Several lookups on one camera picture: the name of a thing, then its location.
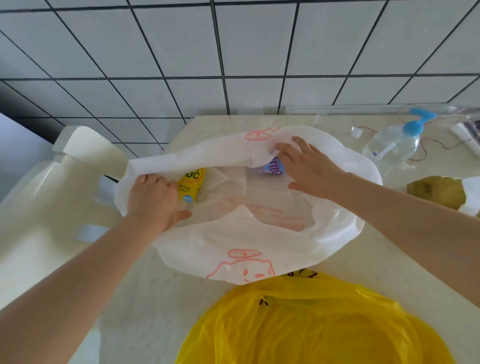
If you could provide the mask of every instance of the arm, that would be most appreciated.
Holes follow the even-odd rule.
[[[2,362],[67,363],[152,240],[190,217],[177,199],[176,182],[140,176],[118,226],[0,311]]]
[[[288,187],[329,199],[371,224],[426,270],[480,307],[480,219],[397,192],[352,173],[299,137],[280,143]]]

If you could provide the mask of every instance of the yellow label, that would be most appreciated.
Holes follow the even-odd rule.
[[[205,168],[185,174],[177,183],[179,199],[185,202],[195,201],[197,193],[204,182]]]

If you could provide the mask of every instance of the hand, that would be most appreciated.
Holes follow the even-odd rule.
[[[178,198],[175,181],[168,182],[157,174],[138,176],[130,190],[127,216],[142,228],[161,233],[192,216],[190,211],[177,211]]]
[[[285,166],[287,174],[295,180],[289,189],[302,191],[319,198],[331,199],[337,182],[345,172],[325,154],[308,144],[299,136],[292,137],[301,151],[287,143],[278,143],[277,157]]]

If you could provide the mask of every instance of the blue pump cap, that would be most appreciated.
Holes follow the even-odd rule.
[[[437,114],[428,110],[412,108],[408,112],[410,115],[420,116],[420,120],[413,120],[407,122],[402,131],[408,136],[418,136],[423,132],[423,125],[431,119],[436,119]]]

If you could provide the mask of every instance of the white plastic container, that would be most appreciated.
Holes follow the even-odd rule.
[[[420,144],[424,123],[437,117],[434,112],[417,108],[410,109],[409,113],[421,119],[383,129],[363,148],[363,155],[375,163],[382,175],[414,155]]]

